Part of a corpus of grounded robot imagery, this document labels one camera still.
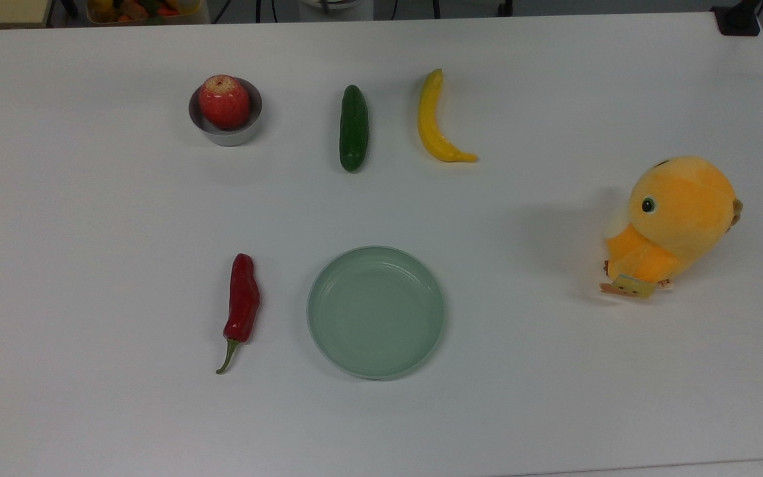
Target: plush toy eye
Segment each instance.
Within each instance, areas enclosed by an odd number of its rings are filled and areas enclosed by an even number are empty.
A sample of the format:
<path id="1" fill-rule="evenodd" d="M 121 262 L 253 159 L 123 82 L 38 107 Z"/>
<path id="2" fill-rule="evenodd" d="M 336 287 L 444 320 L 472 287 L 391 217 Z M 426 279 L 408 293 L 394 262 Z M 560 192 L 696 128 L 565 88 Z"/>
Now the plush toy eye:
<path id="1" fill-rule="evenodd" d="M 648 214 L 655 212 L 655 199 L 649 196 L 644 197 L 644 202 L 641 203 L 641 209 Z"/>

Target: cucumber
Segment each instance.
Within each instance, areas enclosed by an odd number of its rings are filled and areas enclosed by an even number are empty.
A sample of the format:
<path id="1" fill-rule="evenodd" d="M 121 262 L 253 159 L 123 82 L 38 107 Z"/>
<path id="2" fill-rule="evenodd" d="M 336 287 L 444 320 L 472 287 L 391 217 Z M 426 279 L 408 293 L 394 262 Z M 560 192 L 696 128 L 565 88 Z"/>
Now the cucumber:
<path id="1" fill-rule="evenodd" d="M 340 165 L 349 172 L 360 169 L 370 141 L 370 113 L 357 85 L 348 85 L 340 105 Z"/>

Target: metal bowl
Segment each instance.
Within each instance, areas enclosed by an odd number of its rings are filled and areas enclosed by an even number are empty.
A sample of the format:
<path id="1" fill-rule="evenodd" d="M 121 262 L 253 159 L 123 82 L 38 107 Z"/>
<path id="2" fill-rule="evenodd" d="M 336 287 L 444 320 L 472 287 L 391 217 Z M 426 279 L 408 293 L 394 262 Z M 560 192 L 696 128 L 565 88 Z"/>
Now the metal bowl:
<path id="1" fill-rule="evenodd" d="M 199 90 L 202 87 L 196 88 L 193 92 L 193 96 L 190 97 L 190 103 L 187 106 L 187 110 L 190 112 L 190 120 L 199 130 L 208 138 L 210 142 L 221 146 L 239 146 L 243 142 L 248 142 L 254 138 L 258 132 L 261 124 L 261 93 L 257 87 L 254 87 L 249 81 L 242 78 L 235 78 L 240 84 L 246 88 L 246 92 L 249 93 L 249 119 L 241 127 L 231 130 L 220 129 L 214 126 L 202 115 L 202 109 L 199 108 Z"/>

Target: banana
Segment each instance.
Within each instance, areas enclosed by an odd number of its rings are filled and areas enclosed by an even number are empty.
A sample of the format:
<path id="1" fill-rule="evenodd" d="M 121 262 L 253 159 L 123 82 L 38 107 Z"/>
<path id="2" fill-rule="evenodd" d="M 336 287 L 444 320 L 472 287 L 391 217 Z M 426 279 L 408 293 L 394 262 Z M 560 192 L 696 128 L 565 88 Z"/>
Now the banana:
<path id="1" fill-rule="evenodd" d="M 437 100 L 443 88 L 443 70 L 437 69 L 429 74 L 420 94 L 420 111 L 417 115 L 417 129 L 420 139 L 429 154 L 446 162 L 476 162 L 478 156 L 462 152 L 456 148 L 437 127 Z"/>

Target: pepper stem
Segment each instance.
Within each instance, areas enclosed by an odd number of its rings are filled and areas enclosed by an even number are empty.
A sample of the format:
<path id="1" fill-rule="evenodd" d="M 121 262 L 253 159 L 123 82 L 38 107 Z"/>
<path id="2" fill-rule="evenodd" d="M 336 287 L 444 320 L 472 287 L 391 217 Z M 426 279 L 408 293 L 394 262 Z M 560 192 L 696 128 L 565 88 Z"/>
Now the pepper stem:
<path id="1" fill-rule="evenodd" d="M 240 341 L 237 341 L 236 339 L 225 339 L 228 341 L 228 350 L 225 351 L 225 362 L 223 363 L 222 368 L 217 369 L 217 374 L 224 374 L 225 369 L 228 368 L 228 363 L 231 361 L 231 355 L 234 354 L 234 350 L 237 349 L 237 345 L 240 344 Z"/>

